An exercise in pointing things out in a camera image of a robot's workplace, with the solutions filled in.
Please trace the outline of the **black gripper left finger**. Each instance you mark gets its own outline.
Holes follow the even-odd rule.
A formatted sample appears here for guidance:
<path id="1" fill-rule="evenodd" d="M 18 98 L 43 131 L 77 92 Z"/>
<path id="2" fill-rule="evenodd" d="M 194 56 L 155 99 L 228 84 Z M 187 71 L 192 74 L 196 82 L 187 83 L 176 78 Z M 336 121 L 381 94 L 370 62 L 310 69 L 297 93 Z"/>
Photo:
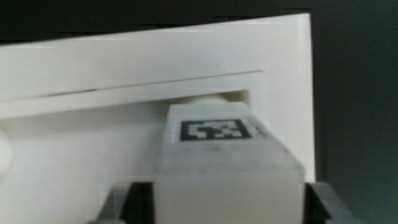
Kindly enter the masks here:
<path id="1" fill-rule="evenodd" d="M 155 224 L 153 183 L 114 185 L 98 217 L 88 224 Z"/>

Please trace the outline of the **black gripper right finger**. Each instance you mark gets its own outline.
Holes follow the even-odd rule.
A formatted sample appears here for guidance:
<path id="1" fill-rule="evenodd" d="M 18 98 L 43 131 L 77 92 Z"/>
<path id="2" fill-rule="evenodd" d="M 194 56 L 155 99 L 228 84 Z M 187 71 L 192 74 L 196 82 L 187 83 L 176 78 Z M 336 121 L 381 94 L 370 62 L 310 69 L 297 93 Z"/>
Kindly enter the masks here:
<path id="1" fill-rule="evenodd" d="M 356 224 L 356 217 L 326 182 L 306 185 L 304 224 Z"/>

